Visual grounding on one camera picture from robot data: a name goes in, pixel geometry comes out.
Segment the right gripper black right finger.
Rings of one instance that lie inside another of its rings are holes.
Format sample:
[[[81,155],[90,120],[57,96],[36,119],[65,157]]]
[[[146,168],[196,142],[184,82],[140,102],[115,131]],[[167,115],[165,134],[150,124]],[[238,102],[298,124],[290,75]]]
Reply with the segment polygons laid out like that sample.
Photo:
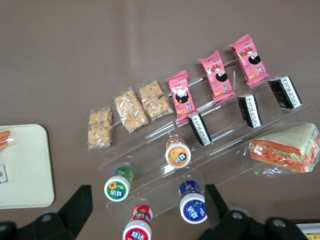
[[[205,208],[210,227],[200,240],[306,240],[297,225],[283,217],[260,223],[241,210],[231,210],[214,184],[204,187]]]

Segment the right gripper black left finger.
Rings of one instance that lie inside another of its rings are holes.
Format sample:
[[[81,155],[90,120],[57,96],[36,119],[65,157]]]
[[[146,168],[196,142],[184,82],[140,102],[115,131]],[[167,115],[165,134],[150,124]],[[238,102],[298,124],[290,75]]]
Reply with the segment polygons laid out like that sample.
[[[75,240],[93,211],[92,187],[82,185],[57,211],[48,212],[17,228],[12,221],[0,223],[2,240]]]

